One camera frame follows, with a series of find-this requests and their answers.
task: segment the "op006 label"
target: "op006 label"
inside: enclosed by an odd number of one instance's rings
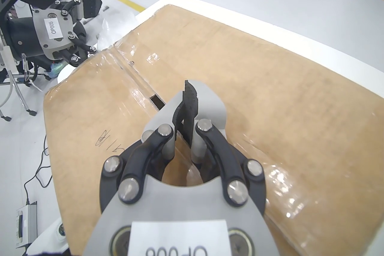
[[[128,256],[232,256],[227,223],[132,222]]]

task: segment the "metal stand leg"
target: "metal stand leg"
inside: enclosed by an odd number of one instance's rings
[[[23,104],[23,107],[24,109],[29,113],[29,115],[32,115],[32,116],[36,116],[37,112],[36,111],[31,111],[19,89],[19,87],[17,86],[16,84],[16,81],[15,81],[15,78],[13,76],[13,74],[11,72],[8,72],[8,75],[9,75],[9,80],[11,81],[11,84],[13,84],[13,86],[15,87],[15,90],[16,90],[16,93],[17,95],[19,96],[19,99],[20,101],[22,102]]]
[[[9,116],[4,116],[4,114],[1,110],[0,110],[0,118],[5,119],[7,122],[11,121],[11,118]]]

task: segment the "op005 label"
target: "op005 label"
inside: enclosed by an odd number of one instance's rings
[[[49,39],[63,38],[63,33],[61,32],[62,30],[57,18],[45,18],[44,23]]]

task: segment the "plastic wrap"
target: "plastic wrap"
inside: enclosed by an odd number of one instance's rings
[[[103,161],[140,138],[156,112],[151,97],[169,101],[186,79],[213,89],[226,106],[228,141],[263,164],[266,221],[282,256],[364,252],[384,215],[384,100],[278,46],[166,6],[45,97],[73,254],[100,216]],[[201,183],[188,147],[178,139],[176,148],[163,182]]]

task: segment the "black cable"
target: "black cable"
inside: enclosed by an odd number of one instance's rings
[[[49,186],[49,184],[51,183],[52,181],[52,175],[51,175],[51,178],[49,179],[48,183],[44,186],[43,183],[41,182],[41,180],[39,179],[39,177],[37,176],[37,174],[40,172],[41,169],[44,169],[44,168],[50,168],[51,166],[41,166],[43,164],[43,159],[44,159],[44,155],[48,156],[49,154],[47,154],[45,151],[48,149],[48,147],[45,147],[45,142],[47,140],[47,135],[45,135],[45,138],[44,138],[44,145],[43,145],[43,152],[41,153],[41,160],[40,160],[40,164],[39,164],[39,167],[37,168],[36,172],[35,172],[35,175],[29,179],[25,184],[24,184],[24,190],[25,190],[25,193],[26,193],[26,205],[30,204],[29,203],[29,195],[28,195],[28,190],[26,189],[26,185],[28,182],[32,181],[34,178],[36,178],[39,183],[40,183],[40,186],[42,188],[46,188]]]

